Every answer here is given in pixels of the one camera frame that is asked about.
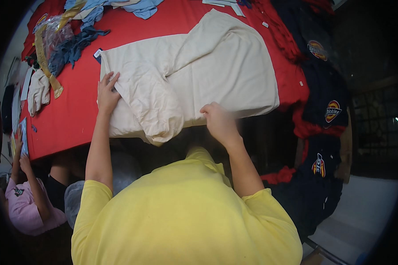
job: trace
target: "pink t-shirt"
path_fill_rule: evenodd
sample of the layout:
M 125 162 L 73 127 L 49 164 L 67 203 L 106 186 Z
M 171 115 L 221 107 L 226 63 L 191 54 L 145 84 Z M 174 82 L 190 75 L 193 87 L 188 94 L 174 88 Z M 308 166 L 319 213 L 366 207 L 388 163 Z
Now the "pink t-shirt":
M 67 220 L 65 214 L 61 210 L 54 208 L 50 203 L 41 179 L 37 178 L 37 181 L 43 190 L 44 198 L 50 210 L 50 217 L 44 223 L 38 212 L 37 205 L 34 203 L 29 182 L 16 185 L 13 179 L 9 179 L 5 193 L 9 202 L 9 217 L 12 224 L 21 233 L 31 236 L 37 236 L 47 230 L 58 227 Z

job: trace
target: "yellow t-shirt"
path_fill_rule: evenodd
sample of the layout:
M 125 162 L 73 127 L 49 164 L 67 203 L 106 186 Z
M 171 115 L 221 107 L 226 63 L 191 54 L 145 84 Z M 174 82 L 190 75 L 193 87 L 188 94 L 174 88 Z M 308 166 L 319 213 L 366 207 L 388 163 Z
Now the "yellow t-shirt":
M 239 198 L 206 150 L 158 168 L 114 198 L 84 184 L 75 265 L 299 264 L 302 245 L 270 189 Z

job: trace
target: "printed graphic on shirt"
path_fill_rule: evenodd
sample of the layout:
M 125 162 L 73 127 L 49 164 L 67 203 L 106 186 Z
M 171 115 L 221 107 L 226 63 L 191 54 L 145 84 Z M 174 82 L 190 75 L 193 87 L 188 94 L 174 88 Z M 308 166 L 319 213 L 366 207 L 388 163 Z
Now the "printed graphic on shirt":
M 327 52 L 324 50 L 323 46 L 315 41 L 310 40 L 308 42 L 308 50 L 318 59 L 322 59 L 323 61 L 327 61 Z
M 329 123 L 334 120 L 341 111 L 342 109 L 340 109 L 340 105 L 336 100 L 330 101 L 329 105 L 327 105 L 326 114 L 324 115 L 326 122 Z
M 48 13 L 45 13 L 44 15 L 41 16 L 41 18 L 37 21 L 34 29 L 33 29 L 33 34 L 37 31 L 37 29 L 41 26 L 41 24 L 46 21 Z
M 321 177 L 326 176 L 326 168 L 324 167 L 324 160 L 323 156 L 320 153 L 317 153 L 317 160 L 312 164 L 311 167 L 312 171 L 315 173 L 320 173 Z
M 24 192 L 24 189 L 18 189 L 17 187 L 15 187 L 15 195 L 16 195 L 16 197 L 21 196 L 23 192 Z

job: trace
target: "red tablecloth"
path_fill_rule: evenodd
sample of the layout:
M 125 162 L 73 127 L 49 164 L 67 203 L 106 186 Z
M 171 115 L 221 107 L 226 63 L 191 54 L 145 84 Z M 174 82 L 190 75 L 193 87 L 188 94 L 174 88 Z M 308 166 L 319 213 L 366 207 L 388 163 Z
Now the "red tablecloth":
M 96 29 L 111 32 L 99 36 L 86 47 L 74 69 L 68 64 L 57 77 L 64 87 L 58 99 L 51 99 L 49 105 L 43 105 L 40 112 L 30 117 L 25 103 L 21 120 L 27 117 L 27 140 L 30 159 L 47 156 L 75 146 L 89 143 L 96 122 L 98 107 L 97 82 L 100 76 L 100 64 L 93 54 L 98 48 L 108 50 L 138 40 L 158 36 L 188 33 L 212 8 L 228 13 L 255 28 L 263 37 L 273 67 L 280 98 L 281 108 L 286 108 L 308 97 L 308 87 L 300 66 L 289 62 L 277 47 L 269 30 L 256 17 L 236 16 L 230 7 L 218 7 L 202 4 L 200 0 L 165 0 L 151 18 L 143 20 L 122 8 L 105 7 L 101 21 Z M 34 125 L 37 132 L 31 129 Z

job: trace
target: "hand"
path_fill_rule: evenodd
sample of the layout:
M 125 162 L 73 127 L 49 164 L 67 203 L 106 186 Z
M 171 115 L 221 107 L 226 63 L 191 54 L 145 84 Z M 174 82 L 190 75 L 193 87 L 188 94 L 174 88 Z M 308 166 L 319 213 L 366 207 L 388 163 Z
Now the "hand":
M 206 104 L 200 109 L 200 112 L 206 118 L 206 127 L 211 135 L 226 149 L 239 143 L 243 144 L 234 118 L 218 103 Z
M 28 158 L 27 154 L 23 154 L 21 159 L 19 159 L 19 164 L 21 165 L 22 171 L 28 175 L 30 171 L 32 171 L 30 159 Z
M 111 81 L 109 78 L 114 74 L 114 72 L 110 72 L 105 75 L 98 83 L 97 86 L 97 101 L 99 112 L 110 115 L 112 111 L 117 106 L 118 100 L 121 98 L 121 95 L 118 92 L 112 92 L 112 88 L 119 78 L 119 72 L 116 74 Z
M 24 142 L 22 141 L 22 129 L 21 129 L 21 125 L 20 124 L 18 126 L 17 135 L 18 135 L 18 138 L 15 139 L 16 150 L 18 150 L 20 152 L 22 150 L 22 145 L 24 144 Z

